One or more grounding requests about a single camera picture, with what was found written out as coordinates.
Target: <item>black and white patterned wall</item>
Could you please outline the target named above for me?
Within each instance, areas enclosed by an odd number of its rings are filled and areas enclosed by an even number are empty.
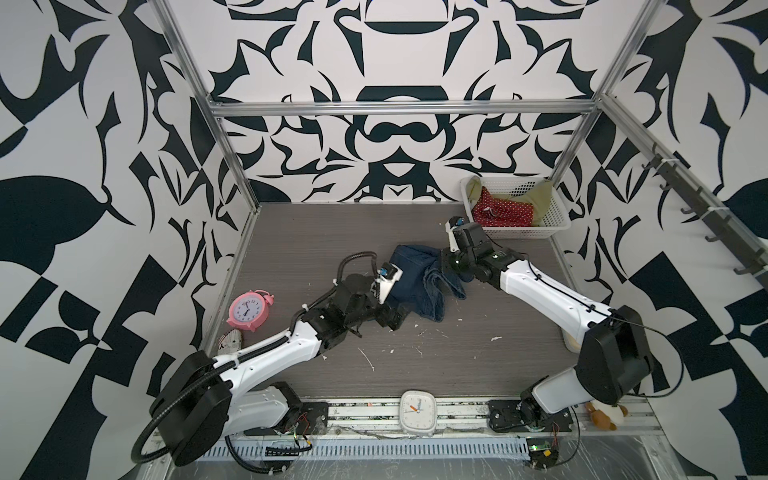
[[[119,478],[249,213],[143,0],[0,15],[3,478]]]
[[[670,0],[616,89],[758,236],[768,238],[768,5]],[[670,335],[686,364],[680,389],[652,401],[689,475],[768,475],[768,293],[601,117],[561,192],[573,227],[558,233],[581,290],[636,309]],[[657,371],[646,393],[680,375],[677,354],[649,334]]]
[[[641,3],[171,1],[224,103],[589,98]],[[446,201],[460,200],[471,173],[549,174],[576,117],[229,118],[225,128],[261,201]]]

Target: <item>black cable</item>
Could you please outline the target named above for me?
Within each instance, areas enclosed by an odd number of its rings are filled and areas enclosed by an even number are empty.
[[[293,317],[291,317],[291,320],[290,320],[290,328],[289,328],[289,330],[290,330],[290,333],[291,333],[291,335],[293,335],[293,330],[296,328],[296,322],[299,320],[299,318],[300,318],[300,317],[301,317],[301,316],[302,316],[304,313],[306,313],[306,311],[307,311],[307,310],[311,310],[311,309],[315,308],[316,306],[320,305],[322,302],[324,302],[324,301],[326,301],[327,299],[329,299],[329,298],[330,298],[330,296],[331,296],[331,295],[333,295],[333,293],[334,293],[334,292],[336,292],[336,286],[334,286],[333,288],[331,288],[331,290],[328,290],[327,292],[325,292],[325,293],[324,293],[323,295],[321,295],[321,296],[320,296],[320,297],[319,297],[317,300],[315,300],[315,301],[314,301],[314,302],[312,302],[310,305],[308,305],[308,307],[306,308],[306,310],[305,310],[305,309],[301,309],[301,310],[299,310],[298,312],[294,313],[294,314],[293,314]]]
[[[363,258],[363,257],[371,257],[371,270],[373,271],[373,276],[376,277],[377,275],[379,275],[378,267],[376,266],[376,252],[370,252],[370,251],[358,252],[358,253],[353,253],[348,257],[345,257],[339,263],[339,269],[336,271],[336,282],[341,283],[341,281],[344,280],[344,266],[346,266],[346,264],[348,264],[352,260],[356,260],[358,258]]]
[[[578,448],[581,446],[581,425],[579,425],[578,416],[576,415],[576,410],[574,410],[571,407],[568,407],[568,409],[571,411],[571,414],[574,416],[574,419],[576,420],[576,432],[577,432],[577,435],[578,435],[576,437],[576,448],[574,449],[573,453],[571,453],[571,456],[568,457],[567,460],[563,460],[562,462],[557,462],[552,467],[559,467],[560,465],[565,465],[566,463],[568,463],[571,460],[573,460],[574,457],[576,456],[576,454],[578,453]]]
[[[239,363],[246,362],[254,357],[257,357],[263,353],[267,353],[270,350],[273,350],[277,348],[278,346],[283,345],[285,342],[288,341],[288,337],[284,336],[280,339],[276,340],[275,342],[272,342],[269,345],[265,345],[261,347],[260,349],[255,349],[252,352],[248,352],[244,355],[241,355],[237,357],[237,360]],[[234,360],[231,360],[227,363],[224,363],[222,366],[219,366],[210,372],[204,374],[196,381],[192,382],[187,388],[182,390],[179,395],[168,405],[163,408],[158,414],[156,414],[154,417],[152,417],[152,420],[147,424],[147,426],[144,427],[144,430],[141,431],[138,438],[136,439],[136,442],[134,443],[133,448],[131,449],[131,460],[133,463],[147,463],[155,460],[156,458],[160,458],[161,456],[165,455],[170,451],[170,448],[166,445],[162,449],[155,450],[152,453],[142,454],[141,450],[144,447],[144,444],[147,443],[147,440],[149,439],[150,435],[152,435],[152,432],[157,428],[158,425],[160,425],[161,422],[163,422],[163,419],[168,416],[168,414],[176,408],[176,406],[184,401],[189,395],[191,395],[195,390],[199,389],[202,385],[209,382],[213,377],[219,376],[222,372],[226,372],[227,370],[233,368],[236,365]]]
[[[237,452],[235,451],[235,448],[232,446],[232,441],[230,440],[230,436],[227,435],[224,437],[224,442],[227,444],[227,450],[230,451],[230,455],[232,455],[232,458],[234,459],[237,464],[243,468],[245,468],[248,472],[253,473],[260,473],[262,475],[268,475],[268,474],[278,474],[285,472],[288,467],[283,467],[281,469],[275,469],[275,468],[267,468],[267,467],[260,467],[258,465],[252,465],[243,459],[243,457],[239,456]]]
[[[587,307],[587,311],[589,311],[589,312],[596,312],[596,313],[599,313],[600,315],[602,315],[602,316],[604,316],[606,318],[609,318],[609,319],[612,319],[612,320],[616,320],[618,322],[629,323],[630,325],[640,326],[640,327],[642,327],[642,328],[644,328],[646,330],[650,330],[651,332],[656,332],[659,335],[661,335],[662,337],[664,337],[666,339],[666,341],[669,342],[670,345],[672,345],[672,348],[675,349],[675,352],[677,352],[677,355],[680,357],[680,378],[677,379],[677,383],[675,384],[674,387],[672,387],[672,390],[670,390],[667,393],[662,393],[661,395],[645,395],[643,393],[626,393],[625,395],[629,395],[629,396],[633,396],[633,397],[640,397],[642,399],[662,399],[664,397],[668,397],[668,396],[672,395],[673,393],[675,393],[677,391],[677,389],[680,388],[680,384],[683,383],[683,377],[685,376],[685,362],[683,361],[683,353],[680,351],[680,348],[677,346],[677,344],[674,341],[672,341],[672,339],[666,333],[662,333],[659,330],[656,330],[655,328],[649,327],[647,325],[643,325],[642,323],[630,322],[629,320],[626,320],[626,319],[614,316],[612,314],[602,313],[600,310],[596,310],[594,308],[594,305],[588,305],[588,304],[582,302],[581,300],[579,300],[578,298],[576,298],[575,296],[570,295],[569,293],[566,293],[563,290],[560,290],[559,288],[557,288],[554,285],[551,285],[550,283],[547,283],[544,279],[541,278],[540,274],[536,273],[533,270],[533,266],[531,265],[531,259],[529,258],[528,254],[527,253],[521,253],[521,252],[518,252],[518,253],[520,255],[522,255],[523,258],[525,258],[525,261],[528,262],[528,268],[531,270],[531,273],[533,273],[533,275],[534,275],[534,277],[536,278],[537,281],[542,282],[544,285],[548,286],[549,288],[551,288],[553,290],[557,290],[558,292],[562,293],[563,295],[572,298],[576,302],[578,302],[581,305]]]
[[[266,447],[264,449],[264,454],[270,455],[270,456],[280,456],[280,455],[293,456],[301,452],[308,452],[309,450],[312,450],[312,444],[309,444],[306,447],[296,447],[296,448],[290,448],[290,449],[278,449],[276,447]]]

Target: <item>wood grain surface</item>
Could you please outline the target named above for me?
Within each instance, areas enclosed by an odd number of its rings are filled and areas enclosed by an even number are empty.
[[[262,289],[275,296],[275,304],[256,332],[244,333],[243,346],[287,328],[302,303],[332,286],[343,257],[373,250],[381,265],[401,243],[443,248],[444,222],[463,214],[456,204],[263,205],[233,298]],[[547,240],[499,243],[529,253],[536,266],[564,281]],[[369,271],[369,259],[361,259],[345,273]],[[503,396],[517,395],[576,363],[559,327],[533,307],[478,281],[466,283],[465,290],[466,300],[446,298],[441,323],[411,314],[395,332],[375,322],[363,324],[362,339],[349,334],[324,357],[295,365],[269,383],[284,380],[302,397],[399,396],[407,389],[436,396]]]

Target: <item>blue jeans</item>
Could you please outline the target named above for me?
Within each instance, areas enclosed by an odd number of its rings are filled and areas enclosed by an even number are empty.
[[[456,273],[440,271],[440,249],[424,245],[398,245],[389,262],[402,270],[402,277],[395,283],[389,297],[411,307],[427,319],[441,322],[445,315],[443,292],[451,293],[459,300],[467,296],[461,278]]]

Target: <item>clock face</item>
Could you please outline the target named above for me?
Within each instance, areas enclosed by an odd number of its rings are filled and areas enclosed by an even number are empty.
[[[241,323],[252,322],[264,308],[263,300],[259,295],[249,295],[239,300],[232,309],[232,317]]]
[[[431,435],[437,424],[435,397],[427,392],[406,392],[400,400],[400,424],[407,432]]]

